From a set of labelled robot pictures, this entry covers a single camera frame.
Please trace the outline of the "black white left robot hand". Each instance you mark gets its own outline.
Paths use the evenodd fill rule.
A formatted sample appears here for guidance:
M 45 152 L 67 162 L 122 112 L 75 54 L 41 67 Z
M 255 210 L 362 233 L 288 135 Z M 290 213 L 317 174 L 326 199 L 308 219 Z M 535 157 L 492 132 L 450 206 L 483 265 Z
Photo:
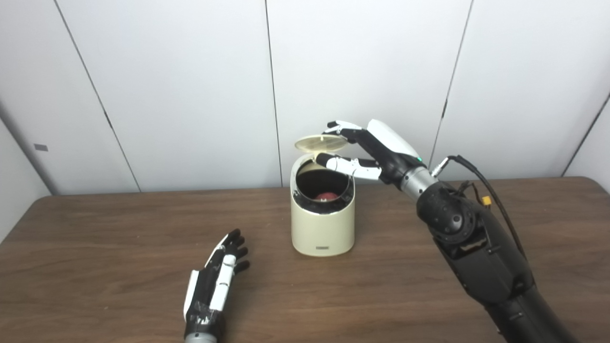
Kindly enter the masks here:
M 226 334 L 224 307 L 233 278 L 250 267 L 240 229 L 226 234 L 205 266 L 190 274 L 183 317 L 186 343 L 220 343 Z

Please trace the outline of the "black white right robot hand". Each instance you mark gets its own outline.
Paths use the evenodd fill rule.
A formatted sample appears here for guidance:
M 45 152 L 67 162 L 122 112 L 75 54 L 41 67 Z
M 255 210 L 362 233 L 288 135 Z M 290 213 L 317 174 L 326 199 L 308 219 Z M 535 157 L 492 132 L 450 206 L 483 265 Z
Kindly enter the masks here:
M 318 153 L 315 162 L 329 170 L 353 178 L 380 180 L 400 186 L 411 170 L 424 168 L 419 154 L 400 135 L 379 120 L 370 120 L 366 128 L 342 120 L 327 124 L 325 134 L 337 135 L 350 144 L 358 144 L 371 159 L 344 158 Z

